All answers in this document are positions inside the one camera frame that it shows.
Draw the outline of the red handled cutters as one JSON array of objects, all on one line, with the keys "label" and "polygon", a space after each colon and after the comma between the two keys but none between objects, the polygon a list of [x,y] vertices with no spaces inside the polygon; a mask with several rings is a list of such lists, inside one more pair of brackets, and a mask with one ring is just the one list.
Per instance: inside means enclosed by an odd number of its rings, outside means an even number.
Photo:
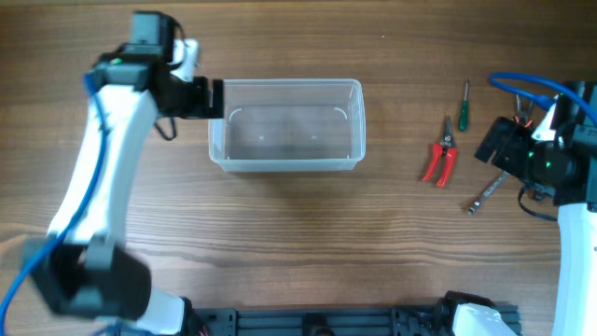
[{"label": "red handled cutters", "polygon": [[457,157],[458,149],[454,140],[451,117],[444,119],[443,134],[441,138],[432,145],[431,160],[427,166],[422,181],[428,181],[434,174],[439,161],[444,159],[444,167],[437,186],[444,188],[448,183]]}]

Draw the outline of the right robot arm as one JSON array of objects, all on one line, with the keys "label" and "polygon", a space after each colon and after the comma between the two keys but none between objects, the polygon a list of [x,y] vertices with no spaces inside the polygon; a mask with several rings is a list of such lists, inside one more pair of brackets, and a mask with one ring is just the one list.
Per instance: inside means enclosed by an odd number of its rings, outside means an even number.
[{"label": "right robot arm", "polygon": [[498,118],[476,158],[518,178],[524,195],[549,196],[558,209],[561,261],[552,332],[596,332],[596,84],[563,84],[528,74],[496,72],[496,88],[546,110],[534,125],[528,110]]}]

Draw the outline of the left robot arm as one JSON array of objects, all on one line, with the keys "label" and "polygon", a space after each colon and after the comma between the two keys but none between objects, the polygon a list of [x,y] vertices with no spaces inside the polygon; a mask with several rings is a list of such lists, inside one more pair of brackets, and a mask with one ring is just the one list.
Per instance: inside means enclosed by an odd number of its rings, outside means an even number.
[{"label": "left robot arm", "polygon": [[191,302],[156,288],[125,248],[137,163],[161,119],[220,119],[224,83],[198,77],[199,44],[159,11],[132,15],[129,39],[102,54],[83,82],[84,138],[69,187],[43,239],[23,249],[31,278],[55,315],[104,319],[114,333],[205,335]]}]

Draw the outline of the clear plastic storage container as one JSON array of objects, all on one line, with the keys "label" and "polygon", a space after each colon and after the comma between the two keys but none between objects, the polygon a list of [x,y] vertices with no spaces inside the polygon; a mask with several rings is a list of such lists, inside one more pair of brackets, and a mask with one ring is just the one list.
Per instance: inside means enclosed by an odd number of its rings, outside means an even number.
[{"label": "clear plastic storage container", "polygon": [[209,156],[225,172],[351,171],[366,156],[361,83],[353,78],[227,79]]}]

